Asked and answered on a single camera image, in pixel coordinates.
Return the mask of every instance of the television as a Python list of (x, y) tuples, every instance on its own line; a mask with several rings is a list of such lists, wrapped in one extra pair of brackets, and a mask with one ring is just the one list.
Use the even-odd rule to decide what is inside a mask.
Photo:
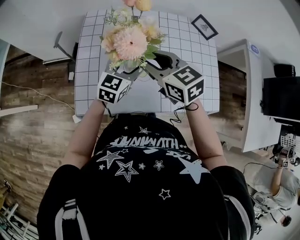
[(300, 77), (265, 78), (262, 92), (264, 115), (300, 122)]

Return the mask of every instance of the picture frame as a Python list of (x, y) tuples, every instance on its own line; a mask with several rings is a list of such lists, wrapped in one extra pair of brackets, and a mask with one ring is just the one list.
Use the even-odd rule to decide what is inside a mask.
[(201, 35), (209, 40), (219, 33), (215, 30), (215, 28), (206, 20), (206, 18), (200, 14), (193, 21), (192, 25), (201, 33)]

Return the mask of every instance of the grid tablecloth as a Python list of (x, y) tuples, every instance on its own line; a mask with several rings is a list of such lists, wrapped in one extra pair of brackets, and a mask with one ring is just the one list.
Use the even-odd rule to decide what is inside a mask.
[[(104, 24), (106, 10), (93, 10), (86, 14), (83, 22), (76, 60), (75, 113), (84, 115), (97, 95), (97, 84), (107, 65), (105, 49), (101, 48), (100, 36), (111, 26)], [(204, 93), (199, 97), (208, 113), (219, 111), (219, 73), (215, 39), (206, 41), (187, 17), (165, 12), (143, 12), (143, 18), (151, 17), (161, 31), (168, 34), (160, 49), (173, 52), (182, 60), (194, 65), (206, 76)], [(161, 95), (161, 112), (172, 112), (182, 103), (174, 105)]]

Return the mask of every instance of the sleeve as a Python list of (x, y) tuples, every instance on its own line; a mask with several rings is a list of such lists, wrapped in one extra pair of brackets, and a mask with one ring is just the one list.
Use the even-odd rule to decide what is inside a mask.
[(238, 235), (235, 231), (238, 231), (237, 224), (240, 222), (244, 223), (247, 233), (247, 238), (240, 237), (240, 239), (252, 239), (255, 230), (255, 214), (244, 175), (230, 166), (216, 167), (211, 170), (211, 174), (219, 183), (225, 196), (227, 210), (229, 211), (231, 239), (234, 235)]
[(75, 198), (79, 174), (79, 168), (63, 165), (52, 176), (37, 214), (37, 230), (40, 239), (55, 239), (56, 214), (66, 201)]
[(295, 196), (283, 186), (280, 186), (279, 192), (273, 197), (273, 199), (283, 208), (291, 208), (295, 202)]

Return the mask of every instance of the black t-shirt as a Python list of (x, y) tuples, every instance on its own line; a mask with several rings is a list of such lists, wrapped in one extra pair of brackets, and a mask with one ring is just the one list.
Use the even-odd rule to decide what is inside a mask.
[[(253, 237), (253, 205), (241, 172), (229, 166), (209, 172), (180, 132), (156, 118), (114, 120), (81, 170), (64, 165), (55, 172), (37, 215), (41, 240), (55, 239), (59, 212), (72, 199), (91, 240)], [(86, 238), (81, 220), (61, 225), (64, 239)]]

